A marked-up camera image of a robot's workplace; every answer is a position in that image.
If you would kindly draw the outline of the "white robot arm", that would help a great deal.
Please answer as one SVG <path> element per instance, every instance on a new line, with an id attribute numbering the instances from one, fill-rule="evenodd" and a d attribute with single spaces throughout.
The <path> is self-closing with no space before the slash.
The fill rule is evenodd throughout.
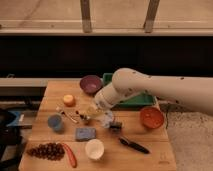
<path id="1" fill-rule="evenodd" d="M 120 68 L 112 81 L 98 91 L 94 101 L 99 109 L 107 110 L 142 92 L 213 116 L 212 77 L 151 76 Z"/>

